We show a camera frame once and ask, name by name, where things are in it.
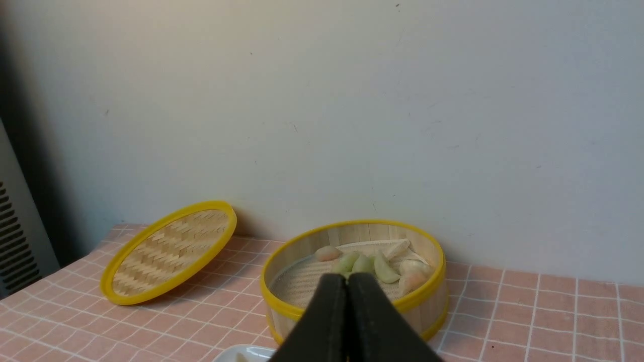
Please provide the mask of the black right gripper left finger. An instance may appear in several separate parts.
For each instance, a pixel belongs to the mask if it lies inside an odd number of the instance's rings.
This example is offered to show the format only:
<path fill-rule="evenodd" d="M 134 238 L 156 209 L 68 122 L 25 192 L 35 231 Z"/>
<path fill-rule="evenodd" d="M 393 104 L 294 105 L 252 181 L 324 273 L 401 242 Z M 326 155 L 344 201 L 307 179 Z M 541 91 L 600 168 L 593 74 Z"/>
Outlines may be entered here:
<path fill-rule="evenodd" d="M 342 275 L 322 275 L 303 316 L 270 360 L 346 361 L 346 286 Z"/>

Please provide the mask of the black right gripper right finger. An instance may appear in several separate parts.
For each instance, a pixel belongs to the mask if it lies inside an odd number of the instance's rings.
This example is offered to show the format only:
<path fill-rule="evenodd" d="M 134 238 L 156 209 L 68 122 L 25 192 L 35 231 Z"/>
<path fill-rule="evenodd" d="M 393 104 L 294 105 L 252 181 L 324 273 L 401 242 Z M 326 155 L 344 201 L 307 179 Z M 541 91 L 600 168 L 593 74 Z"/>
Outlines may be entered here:
<path fill-rule="evenodd" d="M 347 281 L 348 361 L 443 361 L 393 306 L 371 274 Z"/>

